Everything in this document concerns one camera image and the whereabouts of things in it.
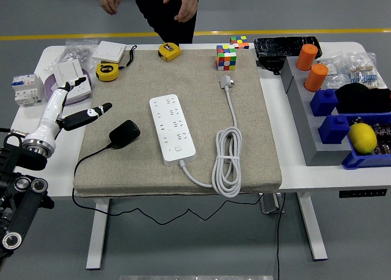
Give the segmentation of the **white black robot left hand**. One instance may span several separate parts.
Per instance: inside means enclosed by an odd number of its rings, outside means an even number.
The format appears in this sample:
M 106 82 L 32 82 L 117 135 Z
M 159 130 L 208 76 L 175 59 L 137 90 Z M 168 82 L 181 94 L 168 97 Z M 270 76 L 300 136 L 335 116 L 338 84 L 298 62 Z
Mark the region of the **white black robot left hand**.
M 46 156 L 50 156 L 54 153 L 56 148 L 55 140 L 61 129 L 72 131 L 88 125 L 112 108 L 111 103 L 105 103 L 63 117 L 62 113 L 68 93 L 85 81 L 87 81 L 85 76 L 67 81 L 53 92 L 40 118 L 37 129 L 25 137 L 22 147 L 28 150 L 41 150 L 46 153 Z

